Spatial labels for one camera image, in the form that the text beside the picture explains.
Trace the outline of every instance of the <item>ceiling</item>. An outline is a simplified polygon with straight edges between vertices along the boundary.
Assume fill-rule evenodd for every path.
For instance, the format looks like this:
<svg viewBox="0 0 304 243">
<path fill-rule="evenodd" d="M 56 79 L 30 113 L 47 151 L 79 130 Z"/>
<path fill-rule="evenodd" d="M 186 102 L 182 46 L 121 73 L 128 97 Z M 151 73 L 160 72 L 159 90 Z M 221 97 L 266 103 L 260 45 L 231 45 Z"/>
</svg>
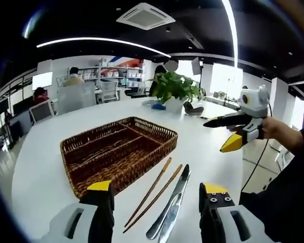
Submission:
<svg viewBox="0 0 304 243">
<path fill-rule="evenodd" d="M 116 55 L 165 61 L 160 55 L 142 48 L 92 40 L 36 48 L 38 44 L 67 37 L 107 37 L 141 44 L 164 53 L 189 52 L 233 57 L 231 29 L 220 0 L 144 2 L 166 12 L 176 22 L 148 31 L 117 23 L 117 18 L 140 3 L 135 0 L 102 3 L 82 0 L 76 5 L 58 1 L 40 7 L 36 4 L 27 6 L 18 15 L 12 12 L 15 18 L 11 24 L 19 32 L 19 37 L 7 53 L 1 86 L 47 59 Z M 282 8 L 275 8 L 277 5 L 268 2 L 230 0 L 237 26 L 239 59 L 256 64 L 261 69 L 246 64 L 239 64 L 239 67 L 269 79 L 278 76 L 288 83 L 304 80 L 304 34 L 296 25 L 292 27 L 292 18 L 284 14 Z M 20 33 L 27 19 L 36 11 L 40 11 L 38 20 L 28 39 L 24 39 Z M 204 62 L 232 64 L 232 61 L 218 57 L 204 57 Z"/>
</svg>

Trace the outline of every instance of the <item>white flower pot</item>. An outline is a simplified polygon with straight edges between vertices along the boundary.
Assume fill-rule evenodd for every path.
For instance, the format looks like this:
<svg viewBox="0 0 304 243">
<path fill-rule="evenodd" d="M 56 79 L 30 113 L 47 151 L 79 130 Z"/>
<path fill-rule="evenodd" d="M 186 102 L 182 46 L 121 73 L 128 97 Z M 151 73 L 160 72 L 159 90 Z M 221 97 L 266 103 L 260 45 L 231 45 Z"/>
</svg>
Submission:
<svg viewBox="0 0 304 243">
<path fill-rule="evenodd" d="M 181 113 L 184 101 L 174 98 L 173 96 L 166 101 L 166 110 L 171 113 Z"/>
</svg>

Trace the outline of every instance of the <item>butter knife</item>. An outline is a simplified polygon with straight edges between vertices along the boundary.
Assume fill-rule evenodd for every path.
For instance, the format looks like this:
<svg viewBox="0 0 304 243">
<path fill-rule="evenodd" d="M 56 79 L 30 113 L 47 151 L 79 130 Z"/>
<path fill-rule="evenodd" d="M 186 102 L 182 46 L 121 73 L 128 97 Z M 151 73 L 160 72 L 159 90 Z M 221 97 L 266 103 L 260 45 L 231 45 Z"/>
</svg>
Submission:
<svg viewBox="0 0 304 243">
<path fill-rule="evenodd" d="M 184 193 L 184 190 L 187 186 L 188 179 L 190 177 L 191 171 L 189 169 L 189 165 L 186 165 L 178 182 L 176 187 L 174 188 L 170 199 L 166 205 L 166 207 L 163 209 L 157 220 L 154 222 L 154 224 L 151 226 L 151 228 L 147 231 L 146 237 L 149 239 L 155 239 L 158 234 L 161 231 L 162 226 L 164 225 L 165 221 L 166 228 L 163 230 L 164 236 L 162 236 L 163 240 L 167 240 L 166 236 L 169 237 L 170 232 L 174 226 L 174 223 L 177 219 L 177 215 L 180 209 L 180 205 L 182 202 L 182 196 Z"/>
</svg>

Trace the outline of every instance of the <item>wooden chopstick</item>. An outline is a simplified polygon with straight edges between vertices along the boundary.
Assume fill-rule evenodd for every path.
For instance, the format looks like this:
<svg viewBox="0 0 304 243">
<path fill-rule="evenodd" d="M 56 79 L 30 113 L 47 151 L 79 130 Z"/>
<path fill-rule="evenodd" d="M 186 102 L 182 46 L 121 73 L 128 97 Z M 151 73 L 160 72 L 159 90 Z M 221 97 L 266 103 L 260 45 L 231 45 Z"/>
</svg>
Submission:
<svg viewBox="0 0 304 243">
<path fill-rule="evenodd" d="M 170 183 L 174 180 L 174 178 L 176 178 L 176 176 L 178 175 L 178 173 L 180 172 L 182 168 L 182 165 L 179 165 L 179 167 L 176 169 L 176 171 L 173 173 L 173 175 L 170 177 L 169 181 L 167 182 L 167 184 L 165 184 L 165 186 L 161 189 L 161 191 L 158 193 L 158 195 L 156 195 L 155 198 L 153 198 L 153 200 L 150 202 L 150 204 L 143 210 L 143 212 L 133 221 L 133 223 L 131 223 L 127 229 L 124 230 L 123 234 L 129 230 L 140 218 L 142 218 L 142 216 L 147 212 L 147 210 L 149 210 L 152 205 L 158 200 L 158 198 L 161 196 L 161 194 L 167 189 L 167 187 L 170 185 Z"/>
<path fill-rule="evenodd" d="M 150 187 L 150 189 L 148 190 L 148 192 L 144 196 L 143 200 L 140 202 L 140 204 L 138 205 L 138 207 L 136 208 L 136 210 L 134 211 L 134 213 L 132 214 L 132 216 L 129 218 L 129 220 L 127 221 L 127 223 L 125 224 L 124 227 L 126 227 L 131 222 L 131 220 L 134 218 L 134 216 L 137 214 L 137 212 L 140 210 L 140 208 L 143 206 L 143 204 L 147 200 L 148 196 L 150 196 L 151 192 L 153 191 L 153 189 L 155 188 L 155 186 L 159 182 L 160 178 L 162 177 L 163 173 L 166 171 L 168 165 L 170 164 L 171 159 L 172 159 L 171 157 L 168 158 L 167 162 L 165 163 L 165 165 L 163 166 L 162 170 L 160 171 L 158 177 L 156 178 L 156 180 L 154 181 L 154 183 L 152 184 L 152 186 Z"/>
</svg>

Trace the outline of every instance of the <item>green leaves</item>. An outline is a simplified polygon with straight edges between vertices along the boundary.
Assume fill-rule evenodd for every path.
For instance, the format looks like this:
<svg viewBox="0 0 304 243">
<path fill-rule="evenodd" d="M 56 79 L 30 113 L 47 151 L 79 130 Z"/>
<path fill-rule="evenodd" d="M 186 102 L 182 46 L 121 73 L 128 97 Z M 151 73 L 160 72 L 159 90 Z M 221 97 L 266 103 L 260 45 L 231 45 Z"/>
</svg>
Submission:
<svg viewBox="0 0 304 243">
<path fill-rule="evenodd" d="M 195 81 L 184 75 L 175 72 L 160 73 L 153 81 L 157 83 L 157 86 L 153 90 L 152 96 L 161 99 L 162 104 L 169 100 L 171 96 L 180 100 L 188 99 L 189 101 L 192 101 L 193 97 L 201 99 L 200 89 L 193 86 Z"/>
</svg>

